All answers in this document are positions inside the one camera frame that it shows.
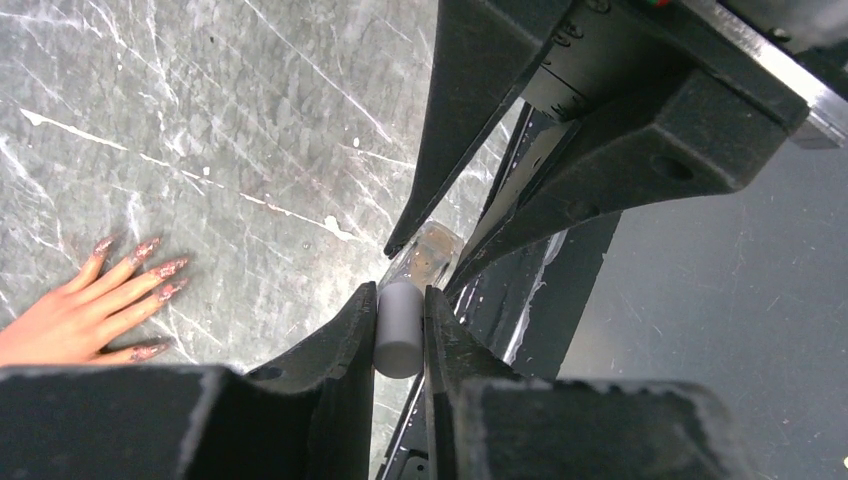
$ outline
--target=human hand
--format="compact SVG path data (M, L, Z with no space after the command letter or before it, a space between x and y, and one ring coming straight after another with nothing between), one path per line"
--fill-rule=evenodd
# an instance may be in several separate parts
M0 366L21 364L123 364L142 362L164 351L168 344L135 346L112 353L100 350L118 335L154 314L188 283L169 283L144 300L133 303L175 275L188 263L178 258L131 279L133 272L159 246L153 238L105 275L97 278L116 236L101 240L79 274L43 296L0 332Z

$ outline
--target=floor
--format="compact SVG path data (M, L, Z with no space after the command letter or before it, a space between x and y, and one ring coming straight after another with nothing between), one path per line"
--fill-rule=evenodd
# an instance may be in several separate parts
M154 262L191 254L191 287L122 340L171 337L160 361L249 369L386 269L436 2L111 3L0 7L0 326L98 239L125 230L125 253L163 234ZM463 238L511 127L434 214ZM405 386L378 379L377 464Z
M700 383L755 478L846 478L846 192L848 150L787 143L737 194L625 212L560 376Z

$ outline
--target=gray marble table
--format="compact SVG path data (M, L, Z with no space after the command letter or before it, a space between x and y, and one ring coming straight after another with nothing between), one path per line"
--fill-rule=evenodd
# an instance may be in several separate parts
M0 326L126 229L122 253L163 234L153 261L194 259L186 294L124 339L172 337L159 361L243 371L317 329L388 265L435 15L422 0L3 2ZM464 238L511 127L434 214ZM406 386L378 379L372 468Z

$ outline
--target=gray cylinder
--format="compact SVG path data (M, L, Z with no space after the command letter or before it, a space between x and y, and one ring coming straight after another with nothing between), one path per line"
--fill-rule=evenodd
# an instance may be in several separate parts
M409 282L391 283L380 291L374 368L389 378L407 378L424 366L424 295Z

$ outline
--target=long painted fingernail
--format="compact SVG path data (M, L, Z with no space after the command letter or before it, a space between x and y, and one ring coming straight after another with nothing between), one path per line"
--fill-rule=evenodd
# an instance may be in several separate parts
M184 278L184 279L179 280L179 281L174 282L174 283L169 283L159 290L159 293L156 294L156 298L160 302L167 302L168 300L171 299L171 297L176 295L177 292L182 290L183 287L185 287L186 285L188 285L188 279L187 278Z
M186 264L188 264L188 257L178 258L159 265L151 270L150 273L158 277L160 280L165 280L166 278L173 277L174 274L179 272L181 268L186 266Z
M109 253L109 247L115 243L115 240L117 240L119 236L120 234L115 233L97 242L97 245L94 246L94 251L91 252L91 255L97 258L105 257L106 254Z
M133 353L130 355L130 360L133 362L143 362L145 360L150 360L151 358L159 355L168 349L167 343L160 343L158 345L150 345L150 346L139 346L133 347Z
M130 265L137 267L144 263L144 261L153 254L153 250L156 250L156 247L159 246L161 241L162 239L159 237L151 238L150 240L135 247L135 250L133 250L133 253L129 256Z

